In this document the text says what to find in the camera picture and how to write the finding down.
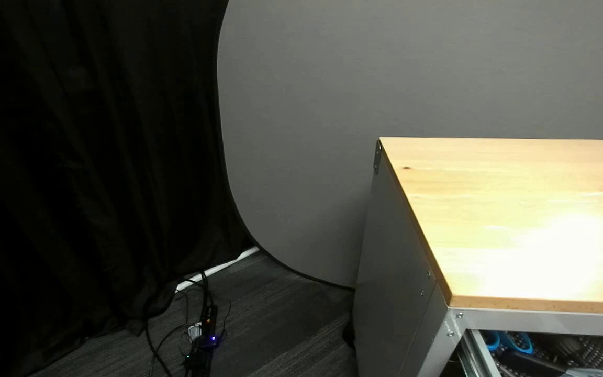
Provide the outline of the open cabinet drawer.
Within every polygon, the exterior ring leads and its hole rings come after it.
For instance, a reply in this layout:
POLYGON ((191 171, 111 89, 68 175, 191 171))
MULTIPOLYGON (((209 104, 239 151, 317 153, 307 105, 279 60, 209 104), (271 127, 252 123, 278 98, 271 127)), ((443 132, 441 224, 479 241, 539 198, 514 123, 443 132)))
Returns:
MULTIPOLYGON (((534 346, 533 356, 567 368, 563 377, 603 377, 603 337, 571 336, 527 332, 534 346)), ((479 331, 467 332, 470 340, 481 336, 479 331)), ((483 337, 476 344, 457 346, 442 372, 442 377, 529 377, 499 362, 503 351, 488 351, 483 337)))

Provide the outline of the white floor strip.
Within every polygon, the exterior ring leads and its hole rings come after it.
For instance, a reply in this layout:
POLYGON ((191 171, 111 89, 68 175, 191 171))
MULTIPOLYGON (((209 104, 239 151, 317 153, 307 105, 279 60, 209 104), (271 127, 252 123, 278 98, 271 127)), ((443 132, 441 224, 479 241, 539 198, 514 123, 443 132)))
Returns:
POLYGON ((226 262, 226 263, 222 263, 220 265, 217 265, 216 267, 208 268, 208 270, 206 270, 206 271, 203 271, 199 274, 195 274, 194 276, 185 278, 176 286, 175 292, 180 293, 181 291, 189 288, 192 285, 199 285, 203 281, 203 276, 209 277, 211 275, 214 275, 214 274, 224 270, 225 268, 231 267, 235 263, 239 263, 242 260, 247 259, 248 257, 258 253, 259 251, 260 251, 260 249, 258 247, 251 247, 251 248, 243 251, 239 255, 239 257, 237 257, 237 259, 235 259, 235 260, 232 260, 232 261, 226 262))

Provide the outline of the grey round backdrop panel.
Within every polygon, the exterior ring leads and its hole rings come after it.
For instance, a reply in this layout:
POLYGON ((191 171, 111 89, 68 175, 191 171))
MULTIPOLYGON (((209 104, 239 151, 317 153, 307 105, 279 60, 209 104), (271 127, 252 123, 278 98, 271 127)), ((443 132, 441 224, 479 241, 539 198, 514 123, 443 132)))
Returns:
POLYGON ((603 0, 228 0, 216 76, 254 243, 352 287, 378 138, 603 139, 603 0))

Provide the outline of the black power strip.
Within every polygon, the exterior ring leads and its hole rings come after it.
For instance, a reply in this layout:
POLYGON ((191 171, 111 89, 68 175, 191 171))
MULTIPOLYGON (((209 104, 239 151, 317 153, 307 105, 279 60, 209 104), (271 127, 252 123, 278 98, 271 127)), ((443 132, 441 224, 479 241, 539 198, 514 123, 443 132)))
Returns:
POLYGON ((211 361, 220 341, 216 333, 217 312, 216 305, 210 305, 203 310, 199 321, 203 327, 203 335, 195 341, 189 339, 189 351, 183 363, 184 377, 210 377, 211 361))

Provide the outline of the grey cabinet with wooden top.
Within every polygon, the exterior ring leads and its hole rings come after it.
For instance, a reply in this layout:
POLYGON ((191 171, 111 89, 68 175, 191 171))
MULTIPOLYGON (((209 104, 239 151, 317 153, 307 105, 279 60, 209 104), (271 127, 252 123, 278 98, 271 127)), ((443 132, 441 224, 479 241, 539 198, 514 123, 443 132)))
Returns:
POLYGON ((380 138, 359 377, 501 377, 489 331, 603 336, 603 139, 380 138))

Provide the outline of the black curtain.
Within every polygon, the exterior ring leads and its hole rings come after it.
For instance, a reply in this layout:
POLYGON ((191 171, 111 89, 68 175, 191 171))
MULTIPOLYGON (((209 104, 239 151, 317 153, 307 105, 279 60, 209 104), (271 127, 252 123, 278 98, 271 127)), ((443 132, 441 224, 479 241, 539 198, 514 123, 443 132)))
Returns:
POLYGON ((138 336, 248 243, 216 55, 228 0, 0 0, 0 377, 138 336))

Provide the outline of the blue handled pliers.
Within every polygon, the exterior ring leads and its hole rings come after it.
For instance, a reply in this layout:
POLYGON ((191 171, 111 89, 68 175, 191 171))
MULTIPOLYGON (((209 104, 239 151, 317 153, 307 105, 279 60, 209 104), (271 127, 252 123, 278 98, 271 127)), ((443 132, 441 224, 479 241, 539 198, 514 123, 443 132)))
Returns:
POLYGON ((526 332, 480 331, 479 333, 491 353, 508 349, 529 355, 534 353, 534 346, 526 332))

